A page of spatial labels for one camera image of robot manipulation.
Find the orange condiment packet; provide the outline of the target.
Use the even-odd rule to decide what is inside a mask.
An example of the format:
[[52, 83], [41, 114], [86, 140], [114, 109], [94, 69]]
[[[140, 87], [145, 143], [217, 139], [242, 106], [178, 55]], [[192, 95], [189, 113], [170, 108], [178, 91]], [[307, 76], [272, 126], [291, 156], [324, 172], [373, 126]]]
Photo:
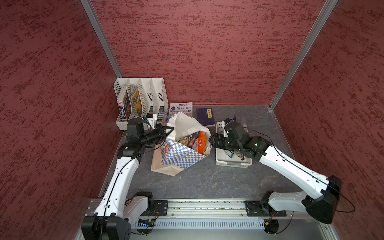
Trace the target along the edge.
[[197, 152], [201, 155], [205, 153], [207, 145], [207, 133], [199, 132], [198, 140], [197, 140]]

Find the white blue checkered paper bag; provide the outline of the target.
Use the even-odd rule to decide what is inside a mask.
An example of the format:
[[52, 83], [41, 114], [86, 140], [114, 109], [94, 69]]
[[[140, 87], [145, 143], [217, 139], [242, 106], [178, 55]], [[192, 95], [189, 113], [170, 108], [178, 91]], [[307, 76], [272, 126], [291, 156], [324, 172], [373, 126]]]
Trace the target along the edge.
[[[195, 118], [177, 113], [169, 119], [167, 126], [174, 127], [175, 130], [166, 138], [165, 143], [155, 150], [151, 165], [152, 172], [174, 177], [211, 154], [211, 144], [208, 142], [211, 132]], [[192, 148], [179, 143], [182, 137], [198, 131], [207, 133], [207, 145], [203, 155], [197, 152], [197, 140]]]

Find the black red condiment packet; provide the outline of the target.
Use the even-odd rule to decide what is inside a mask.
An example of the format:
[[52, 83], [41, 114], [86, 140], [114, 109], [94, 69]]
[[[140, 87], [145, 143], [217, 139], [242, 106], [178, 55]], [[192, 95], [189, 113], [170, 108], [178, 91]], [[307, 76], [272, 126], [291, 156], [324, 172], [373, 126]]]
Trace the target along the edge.
[[198, 139], [198, 137], [199, 137], [199, 134], [200, 134], [200, 131], [195, 132], [195, 133], [189, 135], [189, 142], [188, 142], [188, 144], [187, 144], [187, 147], [189, 147], [189, 148], [192, 148], [192, 147], [193, 147], [195, 141], [196, 141], [196, 140]]

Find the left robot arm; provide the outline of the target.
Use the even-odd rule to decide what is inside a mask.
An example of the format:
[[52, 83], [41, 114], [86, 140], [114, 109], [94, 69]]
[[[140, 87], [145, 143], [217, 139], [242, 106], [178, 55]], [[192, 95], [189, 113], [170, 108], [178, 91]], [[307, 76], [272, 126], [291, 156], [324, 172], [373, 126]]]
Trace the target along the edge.
[[118, 151], [111, 182], [94, 214], [84, 217], [81, 231], [86, 240], [128, 240], [139, 216], [150, 209], [152, 194], [139, 194], [126, 204], [126, 197], [147, 146], [161, 146], [174, 127], [132, 118], [127, 122], [126, 143]]

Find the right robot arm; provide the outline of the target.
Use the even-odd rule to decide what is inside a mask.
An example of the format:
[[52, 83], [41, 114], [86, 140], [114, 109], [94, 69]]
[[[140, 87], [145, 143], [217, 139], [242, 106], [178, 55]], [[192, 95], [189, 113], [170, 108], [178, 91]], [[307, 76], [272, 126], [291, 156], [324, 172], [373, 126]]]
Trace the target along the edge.
[[266, 192], [259, 203], [263, 214], [292, 211], [309, 214], [315, 220], [331, 224], [341, 197], [342, 181], [336, 176], [319, 174], [281, 152], [272, 139], [262, 133], [251, 137], [245, 128], [230, 121], [223, 133], [209, 138], [216, 148], [257, 161], [279, 172], [301, 191], [294, 193]]

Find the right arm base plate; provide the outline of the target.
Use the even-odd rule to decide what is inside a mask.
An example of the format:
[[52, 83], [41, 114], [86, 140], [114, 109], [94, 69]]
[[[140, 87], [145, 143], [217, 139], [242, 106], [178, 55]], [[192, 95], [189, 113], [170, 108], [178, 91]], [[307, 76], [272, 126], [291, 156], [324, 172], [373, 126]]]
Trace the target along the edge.
[[245, 208], [248, 217], [286, 217], [286, 211], [276, 211], [268, 204], [262, 204], [261, 201], [245, 201]]

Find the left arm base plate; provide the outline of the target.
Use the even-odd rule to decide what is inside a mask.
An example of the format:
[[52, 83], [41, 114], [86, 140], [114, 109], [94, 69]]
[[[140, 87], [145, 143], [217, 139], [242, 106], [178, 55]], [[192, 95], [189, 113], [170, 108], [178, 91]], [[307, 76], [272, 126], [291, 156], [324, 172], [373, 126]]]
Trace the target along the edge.
[[168, 214], [169, 201], [167, 200], [154, 200], [149, 208], [141, 214], [141, 216], [148, 217], [165, 217]]

